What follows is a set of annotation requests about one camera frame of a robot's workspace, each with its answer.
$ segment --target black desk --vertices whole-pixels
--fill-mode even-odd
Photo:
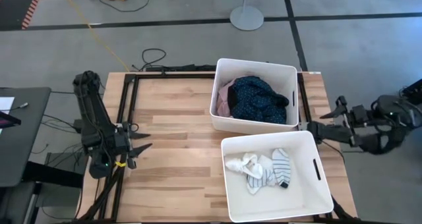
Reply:
[[[5,128],[0,134],[0,187],[16,186],[21,181],[50,182],[75,188],[82,186],[82,175],[28,161],[50,91],[50,88],[0,89],[0,97],[15,98],[12,107],[29,104],[9,113],[20,119],[22,124]]]

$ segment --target paper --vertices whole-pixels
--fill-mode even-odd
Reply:
[[[15,98],[0,98],[0,111],[9,114],[9,110],[12,109],[13,100]]]

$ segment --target striped clothing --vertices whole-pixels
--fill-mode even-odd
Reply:
[[[246,180],[251,188],[260,188],[262,186],[266,186],[274,180],[274,172],[271,169],[265,169],[261,179],[247,175]]]
[[[278,184],[287,188],[290,183],[290,158],[283,149],[275,149],[272,153],[272,167]]]

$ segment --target navy blue clothing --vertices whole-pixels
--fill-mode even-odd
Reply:
[[[277,94],[257,76],[236,79],[227,93],[231,116],[267,123],[286,123],[286,106],[289,100]]]

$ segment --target black floor line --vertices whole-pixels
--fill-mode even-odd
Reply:
[[[297,29],[295,15],[293,13],[293,7],[291,6],[290,0],[284,0],[286,4],[287,15],[289,17],[289,23],[291,28],[291,34],[293,35],[293,40],[295,42],[297,57],[299,58],[299,64],[303,71],[308,71],[308,66],[305,60],[305,53],[303,52],[301,38],[299,36],[299,30]]]
[[[422,13],[391,13],[391,14],[353,14],[353,15],[333,15],[333,16],[278,16],[265,17],[265,22],[297,22],[313,20],[357,20],[357,19],[378,19],[378,18],[411,18],[422,17]],[[92,24],[93,28],[122,28],[138,26],[182,26],[190,24],[221,24],[230,23],[228,18],[220,19],[202,19],[202,20],[161,20],[151,22],[116,22]],[[66,24],[66,25],[48,25],[48,26],[29,26],[25,30],[72,30],[86,29],[85,24]],[[20,26],[0,26],[0,32],[22,30]]]
[[[380,18],[409,18],[422,17],[422,13],[380,13],[380,14],[349,14],[332,16],[295,16],[295,21],[304,20],[361,20],[361,19],[380,19]]]

